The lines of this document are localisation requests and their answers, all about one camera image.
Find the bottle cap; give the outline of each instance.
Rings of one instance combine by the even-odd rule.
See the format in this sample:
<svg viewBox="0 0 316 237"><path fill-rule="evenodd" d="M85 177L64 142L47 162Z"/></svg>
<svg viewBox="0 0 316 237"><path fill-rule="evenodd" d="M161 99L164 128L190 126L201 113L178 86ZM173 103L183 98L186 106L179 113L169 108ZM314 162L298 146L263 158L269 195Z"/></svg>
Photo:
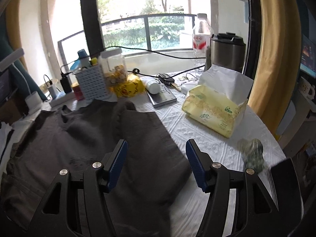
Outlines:
<svg viewBox="0 0 316 237"><path fill-rule="evenodd" d="M72 88L77 87L77 86L79 86L78 81L77 81L76 83L73 83L73 84L71 85Z"/></svg>
<svg viewBox="0 0 316 237"><path fill-rule="evenodd" d="M206 13L198 13L197 14L199 20L206 20L207 14Z"/></svg>
<svg viewBox="0 0 316 237"><path fill-rule="evenodd" d="M149 81L145 87L151 94L157 94L161 90L160 84L158 84L156 80Z"/></svg>

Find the white plastic basket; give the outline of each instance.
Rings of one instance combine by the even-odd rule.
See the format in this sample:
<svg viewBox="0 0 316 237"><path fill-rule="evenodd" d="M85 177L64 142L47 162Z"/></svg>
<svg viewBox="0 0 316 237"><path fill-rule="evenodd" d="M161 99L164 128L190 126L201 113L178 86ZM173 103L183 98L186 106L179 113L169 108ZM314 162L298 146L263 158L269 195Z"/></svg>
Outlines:
<svg viewBox="0 0 316 237"><path fill-rule="evenodd" d="M75 76L87 103L93 99L106 100L111 96L110 91L106 88L100 65L78 72Z"/></svg>

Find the green shrub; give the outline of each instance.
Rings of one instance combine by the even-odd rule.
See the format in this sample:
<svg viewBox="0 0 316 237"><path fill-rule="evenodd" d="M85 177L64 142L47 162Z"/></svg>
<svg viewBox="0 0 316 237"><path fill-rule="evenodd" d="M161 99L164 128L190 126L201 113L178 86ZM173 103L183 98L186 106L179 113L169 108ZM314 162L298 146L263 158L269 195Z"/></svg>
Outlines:
<svg viewBox="0 0 316 237"><path fill-rule="evenodd" d="M183 14L182 11L175 11L174 13ZM184 16L164 16L161 18L162 23L184 24Z"/></svg>
<svg viewBox="0 0 316 237"><path fill-rule="evenodd" d="M150 39L155 40L168 40L169 42L179 41L179 30L184 29L184 22L176 23L150 23ZM145 26L134 25L106 32L104 35L105 46L127 46L136 45L146 42Z"/></svg>

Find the tissue box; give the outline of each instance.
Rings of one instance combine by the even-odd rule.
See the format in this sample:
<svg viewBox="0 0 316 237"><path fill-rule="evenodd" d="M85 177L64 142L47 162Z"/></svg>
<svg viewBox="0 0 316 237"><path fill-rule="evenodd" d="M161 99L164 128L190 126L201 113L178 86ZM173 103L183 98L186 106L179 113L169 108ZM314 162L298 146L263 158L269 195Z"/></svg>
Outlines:
<svg viewBox="0 0 316 237"><path fill-rule="evenodd" d="M194 87L182 105L182 110L191 118L229 138L240 123L247 101L236 105L223 93L205 85Z"/></svg>
<svg viewBox="0 0 316 237"><path fill-rule="evenodd" d="M253 80L217 65L204 72L182 105L190 117L229 138L241 122Z"/></svg>

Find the metal screw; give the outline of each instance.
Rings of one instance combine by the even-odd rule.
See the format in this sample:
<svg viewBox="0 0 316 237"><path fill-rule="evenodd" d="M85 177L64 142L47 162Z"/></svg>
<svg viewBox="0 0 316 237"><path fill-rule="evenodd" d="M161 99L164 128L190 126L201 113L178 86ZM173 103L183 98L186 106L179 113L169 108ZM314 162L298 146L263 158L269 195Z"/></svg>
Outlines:
<svg viewBox="0 0 316 237"><path fill-rule="evenodd" d="M255 173L255 171L252 169L252 168L247 168L246 172L249 174L249 175L253 175Z"/></svg>
<svg viewBox="0 0 316 237"><path fill-rule="evenodd" d="M67 169L62 169L59 174L60 175L66 175L68 173L68 170Z"/></svg>
<svg viewBox="0 0 316 237"><path fill-rule="evenodd" d="M95 163L92 164L92 166L94 168L99 168L100 166L102 166L102 164L101 164L101 162L95 162Z"/></svg>
<svg viewBox="0 0 316 237"><path fill-rule="evenodd" d="M214 168L220 168L222 165L219 162L213 162L212 166Z"/></svg>

